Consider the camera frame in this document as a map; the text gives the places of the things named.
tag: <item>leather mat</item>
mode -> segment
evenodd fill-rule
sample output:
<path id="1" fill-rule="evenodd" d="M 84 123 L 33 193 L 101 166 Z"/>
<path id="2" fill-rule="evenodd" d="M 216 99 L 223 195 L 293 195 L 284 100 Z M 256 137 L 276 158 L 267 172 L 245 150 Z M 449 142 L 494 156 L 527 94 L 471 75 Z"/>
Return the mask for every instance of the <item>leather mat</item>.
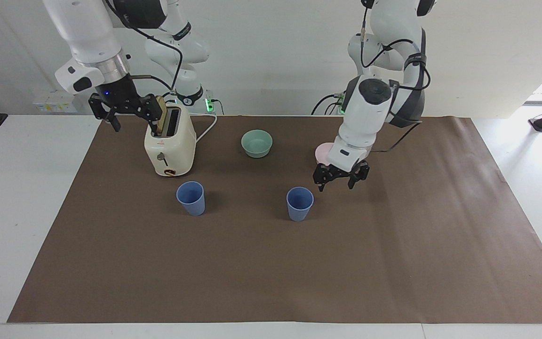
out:
<path id="1" fill-rule="evenodd" d="M 314 150 L 340 118 L 221 116 L 182 178 L 157 176 L 145 122 L 120 120 L 97 131 L 9 322 L 542 323 L 542 244 L 471 120 L 426 118 L 368 158 L 367 181 L 323 193 Z M 273 135 L 269 156 L 243 153 L 250 129 Z M 175 200 L 188 180 L 202 217 Z M 316 199 L 303 223 L 294 186 Z"/>

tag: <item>pink bowl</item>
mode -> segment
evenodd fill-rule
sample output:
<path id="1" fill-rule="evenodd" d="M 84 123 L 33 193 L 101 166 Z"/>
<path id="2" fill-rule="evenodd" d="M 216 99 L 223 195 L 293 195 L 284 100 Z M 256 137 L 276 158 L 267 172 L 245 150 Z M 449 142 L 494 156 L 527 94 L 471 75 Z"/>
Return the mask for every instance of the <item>pink bowl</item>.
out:
<path id="1" fill-rule="evenodd" d="M 315 158 L 317 159 L 317 163 L 329 165 L 329 161 L 327 161 L 327 153 L 329 153 L 329 150 L 331 150 L 333 146 L 333 142 L 326 142 L 325 144 L 320 144 L 318 146 L 318 148 L 315 150 Z"/>

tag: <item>green light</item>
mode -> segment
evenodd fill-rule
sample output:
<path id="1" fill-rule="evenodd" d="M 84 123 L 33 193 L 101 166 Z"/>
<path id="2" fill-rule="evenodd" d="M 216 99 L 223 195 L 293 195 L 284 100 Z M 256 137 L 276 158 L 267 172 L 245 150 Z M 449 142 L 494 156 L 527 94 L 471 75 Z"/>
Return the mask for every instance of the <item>green light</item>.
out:
<path id="1" fill-rule="evenodd" d="M 208 110 L 208 113 L 215 111 L 215 105 L 213 105 L 209 99 L 204 100 L 206 101 L 206 110 Z"/>

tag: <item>plastic cup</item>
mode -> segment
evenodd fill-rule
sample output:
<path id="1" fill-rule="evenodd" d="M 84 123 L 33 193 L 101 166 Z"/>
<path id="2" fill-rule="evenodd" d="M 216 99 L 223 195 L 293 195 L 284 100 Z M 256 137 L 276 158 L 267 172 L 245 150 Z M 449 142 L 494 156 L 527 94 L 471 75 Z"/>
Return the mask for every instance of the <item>plastic cup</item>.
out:
<path id="1" fill-rule="evenodd" d="M 269 154 L 273 138 L 262 129 L 254 129 L 241 137 L 241 146 L 249 157 L 262 158 Z"/>
<path id="2" fill-rule="evenodd" d="M 293 221 L 303 221 L 311 210 L 315 198 L 305 187 L 294 187 L 286 196 L 288 214 Z"/>
<path id="3" fill-rule="evenodd" d="M 322 163 L 323 165 L 329 165 L 329 161 L 327 161 L 327 154 L 334 146 L 333 142 L 326 142 L 325 144 L 320 144 L 317 149 L 315 150 L 315 159 L 317 159 L 317 163 Z"/>
<path id="4" fill-rule="evenodd" d="M 177 189 L 177 200 L 187 213 L 197 217 L 206 210 L 204 187 L 199 182 L 186 182 Z"/>

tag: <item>white wall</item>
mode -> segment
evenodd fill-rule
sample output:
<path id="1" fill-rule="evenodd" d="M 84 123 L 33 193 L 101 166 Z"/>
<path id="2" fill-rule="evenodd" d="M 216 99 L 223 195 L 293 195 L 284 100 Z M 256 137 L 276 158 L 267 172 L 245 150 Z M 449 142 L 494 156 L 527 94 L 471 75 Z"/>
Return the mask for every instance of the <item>white wall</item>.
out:
<path id="1" fill-rule="evenodd" d="M 308 114 L 355 75 L 346 45 L 360 29 L 359 0 L 183 4 L 212 46 L 210 60 L 196 67 L 228 113 Z M 432 73 L 426 114 L 506 117 L 542 83 L 542 1 L 441 1 L 422 22 Z M 32 92 L 57 87 L 53 74 L 69 59 L 68 47 L 41 0 L 0 0 L 0 26 L 0 88 L 7 93 L 0 107 L 27 112 Z M 145 56 L 142 37 L 123 28 L 116 33 L 134 57 L 132 73 L 170 81 Z M 148 81 L 138 87 L 162 92 Z"/>

